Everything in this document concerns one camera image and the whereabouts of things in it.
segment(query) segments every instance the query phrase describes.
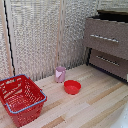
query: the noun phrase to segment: plastic basket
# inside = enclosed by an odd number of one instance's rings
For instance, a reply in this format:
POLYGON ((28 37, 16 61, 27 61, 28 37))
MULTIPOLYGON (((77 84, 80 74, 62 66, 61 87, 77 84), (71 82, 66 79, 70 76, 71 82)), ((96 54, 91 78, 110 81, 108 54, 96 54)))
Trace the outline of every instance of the plastic basket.
POLYGON ((17 127, 39 117, 47 100, 42 90, 21 74, 0 81, 0 100, 17 127))

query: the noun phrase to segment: wooden floor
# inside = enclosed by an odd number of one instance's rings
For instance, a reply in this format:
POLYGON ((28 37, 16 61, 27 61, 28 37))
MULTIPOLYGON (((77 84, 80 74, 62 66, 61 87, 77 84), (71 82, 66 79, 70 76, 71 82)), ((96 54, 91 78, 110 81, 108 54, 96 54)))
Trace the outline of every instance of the wooden floor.
MULTIPOLYGON (((22 128, 110 128, 128 101, 128 86, 119 80, 82 65, 66 71, 66 80, 77 80, 77 95, 64 91, 54 76, 35 82, 47 95, 41 115, 22 128)), ((0 104, 0 128, 15 128, 0 104)))

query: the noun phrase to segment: small container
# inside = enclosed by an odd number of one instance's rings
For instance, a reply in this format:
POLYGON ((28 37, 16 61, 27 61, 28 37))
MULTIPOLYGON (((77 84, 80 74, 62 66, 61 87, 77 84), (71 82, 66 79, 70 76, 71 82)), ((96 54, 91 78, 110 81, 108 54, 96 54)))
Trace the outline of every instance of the small container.
POLYGON ((55 71, 55 81, 57 83, 62 83, 65 81, 65 73, 66 73, 66 68, 65 67, 57 67, 55 71))
POLYGON ((81 84, 74 80, 68 80, 64 82, 64 90, 68 94, 75 95, 81 89, 81 84))

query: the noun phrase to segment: dresser drawer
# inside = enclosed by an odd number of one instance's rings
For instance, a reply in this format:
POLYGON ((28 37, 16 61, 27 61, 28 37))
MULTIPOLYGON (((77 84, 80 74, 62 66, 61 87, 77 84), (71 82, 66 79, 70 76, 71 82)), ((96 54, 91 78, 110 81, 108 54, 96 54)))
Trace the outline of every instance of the dresser drawer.
POLYGON ((96 50, 91 51, 89 63, 123 79, 127 79, 128 61, 96 50))
POLYGON ((128 60, 128 23, 87 18, 85 46, 128 60))

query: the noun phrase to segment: drawer handle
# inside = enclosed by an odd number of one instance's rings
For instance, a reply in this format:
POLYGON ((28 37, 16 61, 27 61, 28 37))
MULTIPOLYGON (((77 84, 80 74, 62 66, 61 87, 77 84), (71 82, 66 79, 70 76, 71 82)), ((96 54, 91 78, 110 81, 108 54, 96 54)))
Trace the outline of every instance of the drawer handle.
POLYGON ((102 37, 102 36, 98 36, 98 35, 90 35, 90 36, 91 37, 95 37, 95 38, 100 38, 100 39, 109 40, 109 41, 112 41, 112 42, 119 43, 119 41, 116 40, 116 39, 108 39, 108 38, 105 38, 105 37, 102 37))
POLYGON ((116 65, 116 66, 120 66, 118 63, 112 62, 112 61, 110 61, 110 60, 108 60, 108 59, 105 59, 105 58, 103 58, 103 57, 101 57, 101 56, 96 56, 96 57, 99 58, 99 59, 101 59, 101 60, 107 61, 108 63, 114 64, 114 65, 116 65))

